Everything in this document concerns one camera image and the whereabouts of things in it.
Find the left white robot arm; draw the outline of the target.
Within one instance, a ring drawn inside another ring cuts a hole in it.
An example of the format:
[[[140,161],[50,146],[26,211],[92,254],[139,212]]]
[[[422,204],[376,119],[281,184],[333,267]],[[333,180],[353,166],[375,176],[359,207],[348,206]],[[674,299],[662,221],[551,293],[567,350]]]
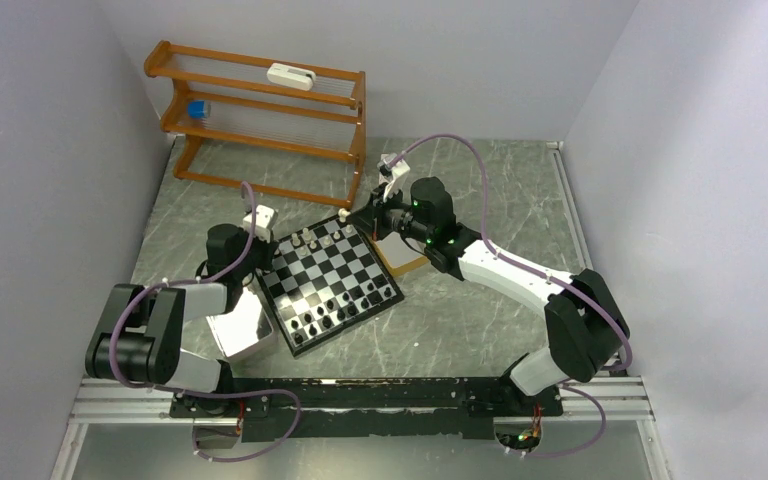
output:
[[[207,234],[205,276],[152,287],[115,285],[86,350],[86,374],[129,388],[194,392],[209,414],[228,413],[237,388],[223,379],[226,363],[182,350],[183,326],[231,312],[245,278],[270,267],[276,249],[269,227],[219,224]]]

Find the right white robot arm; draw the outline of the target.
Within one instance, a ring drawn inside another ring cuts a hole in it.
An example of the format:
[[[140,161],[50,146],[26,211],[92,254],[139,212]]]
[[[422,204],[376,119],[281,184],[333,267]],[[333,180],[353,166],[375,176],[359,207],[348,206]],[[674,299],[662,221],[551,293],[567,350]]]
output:
[[[437,177],[415,181],[408,201],[381,184],[361,209],[341,210],[338,218],[376,240],[391,234],[414,240],[439,272],[488,287],[543,316],[546,346],[514,362],[499,389],[510,413],[525,413],[550,386],[590,381],[629,339],[628,325],[599,273],[545,268],[484,240],[457,220],[453,199]]]

